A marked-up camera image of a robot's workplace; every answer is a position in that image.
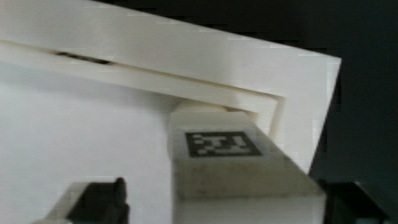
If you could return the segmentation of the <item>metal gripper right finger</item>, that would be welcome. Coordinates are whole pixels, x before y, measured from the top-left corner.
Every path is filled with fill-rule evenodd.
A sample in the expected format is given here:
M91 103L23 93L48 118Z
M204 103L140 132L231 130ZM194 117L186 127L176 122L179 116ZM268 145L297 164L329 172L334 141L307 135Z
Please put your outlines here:
M323 224L398 224L359 181L318 181L325 192Z

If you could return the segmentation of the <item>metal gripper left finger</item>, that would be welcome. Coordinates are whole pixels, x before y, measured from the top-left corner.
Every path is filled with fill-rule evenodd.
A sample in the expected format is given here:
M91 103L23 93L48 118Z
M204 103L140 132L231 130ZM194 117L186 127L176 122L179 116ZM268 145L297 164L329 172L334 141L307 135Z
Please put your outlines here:
M51 210L53 224L128 224L126 182L75 182Z

